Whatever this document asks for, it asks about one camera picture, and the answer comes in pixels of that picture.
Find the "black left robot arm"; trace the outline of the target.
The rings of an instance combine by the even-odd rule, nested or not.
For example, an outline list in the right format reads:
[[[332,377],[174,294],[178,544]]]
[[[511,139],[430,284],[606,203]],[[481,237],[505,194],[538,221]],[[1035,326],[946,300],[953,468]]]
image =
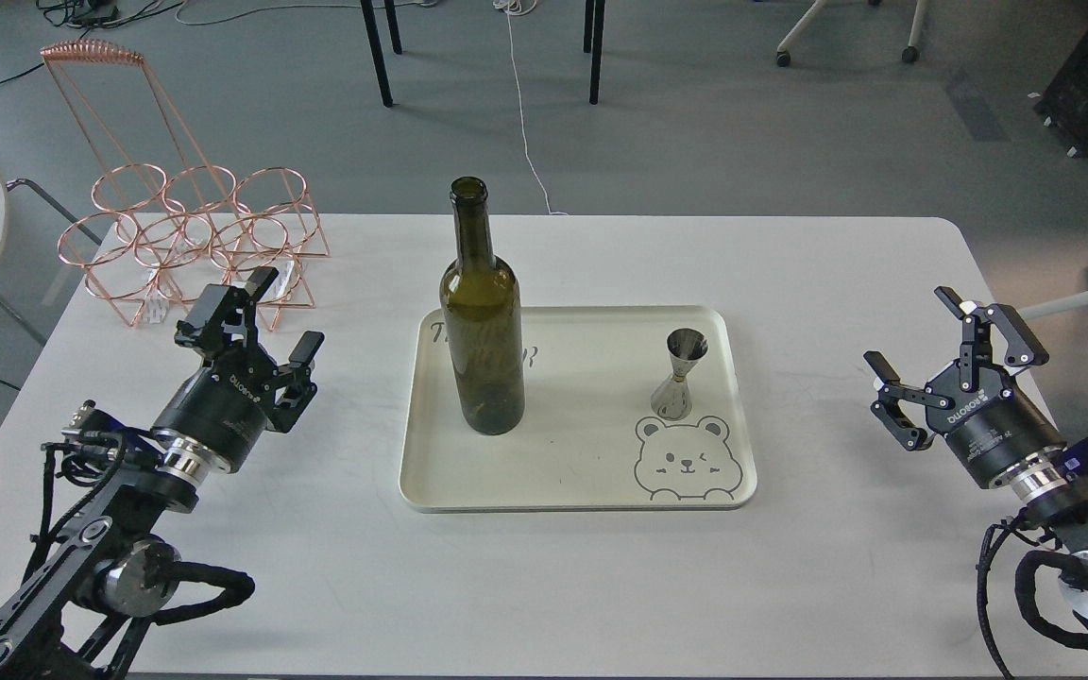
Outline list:
[[[147,630],[242,605],[254,578],[185,561],[154,535],[165,512],[191,512],[212,470],[237,472],[264,432],[288,432],[314,400],[307,331],[277,364],[259,339],[258,306],[279,279],[256,267],[209,284],[174,339],[200,366],[140,430],[86,401],[44,445],[42,528],[25,577],[0,607],[0,679],[121,679]]]

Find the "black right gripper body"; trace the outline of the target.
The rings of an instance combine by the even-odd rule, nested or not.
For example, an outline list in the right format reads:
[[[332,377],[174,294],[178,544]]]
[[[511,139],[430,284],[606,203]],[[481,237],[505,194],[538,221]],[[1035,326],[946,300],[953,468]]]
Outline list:
[[[927,449],[939,434],[980,489],[1002,485],[1009,468],[1044,452],[1066,447],[1058,426],[1049,421],[1003,367],[979,368],[978,387],[960,387],[959,367],[947,364],[926,383]]]

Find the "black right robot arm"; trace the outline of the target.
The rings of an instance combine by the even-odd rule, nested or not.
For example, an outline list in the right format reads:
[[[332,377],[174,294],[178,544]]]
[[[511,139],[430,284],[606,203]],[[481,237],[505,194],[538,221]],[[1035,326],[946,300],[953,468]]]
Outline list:
[[[1009,305],[936,297],[961,323],[959,357],[922,387],[903,384],[885,354],[868,351],[876,375],[871,415],[907,452],[941,436],[980,489],[1010,489],[1022,507],[986,529],[977,564],[978,625],[998,670],[1010,676],[988,616],[988,576],[1007,537],[1028,543],[1014,574],[1023,620],[1041,636],[1088,651],[1088,436],[1067,443],[1016,383],[1048,353]]]

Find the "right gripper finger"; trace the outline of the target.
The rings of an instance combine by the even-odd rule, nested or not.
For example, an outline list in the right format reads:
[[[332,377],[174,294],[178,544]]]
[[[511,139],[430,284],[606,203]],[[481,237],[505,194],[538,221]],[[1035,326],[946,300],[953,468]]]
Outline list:
[[[907,415],[904,415],[901,404],[928,406],[931,396],[928,392],[902,384],[901,378],[895,373],[893,366],[886,360],[885,354],[867,351],[863,354],[863,360],[871,367],[874,374],[879,379],[876,400],[871,403],[871,415],[906,452],[925,452],[931,445],[932,435],[923,426],[916,426]]]
[[[956,375],[976,382],[984,367],[1043,366],[1049,354],[1014,307],[964,301],[953,288],[936,287],[934,296],[961,322]]]

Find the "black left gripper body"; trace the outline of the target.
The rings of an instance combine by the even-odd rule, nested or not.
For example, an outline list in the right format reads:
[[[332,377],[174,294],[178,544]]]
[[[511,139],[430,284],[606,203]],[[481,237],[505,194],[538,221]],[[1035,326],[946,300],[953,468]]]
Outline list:
[[[308,406],[308,382],[289,382],[263,346],[185,346],[202,357],[157,416],[151,433],[185,438],[237,472],[264,431],[285,434]]]

